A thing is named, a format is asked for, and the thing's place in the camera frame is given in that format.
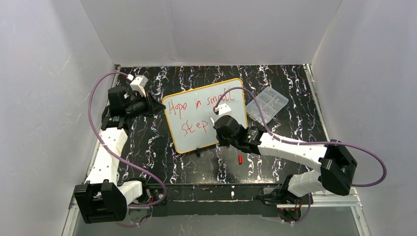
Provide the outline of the yellow framed whiteboard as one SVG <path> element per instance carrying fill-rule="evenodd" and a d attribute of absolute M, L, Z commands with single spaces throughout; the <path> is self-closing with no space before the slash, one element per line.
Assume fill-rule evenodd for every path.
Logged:
<path fill-rule="evenodd" d="M 234 89 L 243 87 L 239 78 L 194 88 L 162 99 L 166 106 L 165 116 L 177 153 L 184 154 L 195 149 L 218 143 L 211 118 L 217 120 L 213 111 L 218 101 L 231 108 L 231 116 L 239 124 L 247 126 L 244 91 Z"/>

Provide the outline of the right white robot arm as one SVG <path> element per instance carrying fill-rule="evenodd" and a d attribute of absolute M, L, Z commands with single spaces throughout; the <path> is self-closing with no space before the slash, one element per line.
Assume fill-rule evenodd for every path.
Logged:
<path fill-rule="evenodd" d="M 265 197 L 276 200 L 300 199 L 306 194 L 329 191 L 349 195 L 357 162 L 341 145 L 308 145 L 281 137 L 277 140 L 262 128 L 245 128 L 233 117 L 224 115 L 213 123 L 221 146 L 233 146 L 250 154 L 275 156 L 309 167 L 301 175 L 288 175 L 281 186 Z"/>

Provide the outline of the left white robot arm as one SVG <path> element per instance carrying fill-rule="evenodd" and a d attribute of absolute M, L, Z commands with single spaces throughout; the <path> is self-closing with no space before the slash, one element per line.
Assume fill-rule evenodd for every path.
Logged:
<path fill-rule="evenodd" d="M 130 204 L 148 207 L 153 201 L 144 178 L 117 184 L 120 160 L 114 156 L 121 156 L 128 138 L 128 121 L 139 116 L 151 117 L 165 109 L 143 86 L 131 88 L 139 94 L 133 100 L 126 87 L 108 90 L 109 104 L 102 113 L 100 146 L 93 167 L 85 182 L 74 188 L 76 202 L 87 224 L 123 221 Z"/>

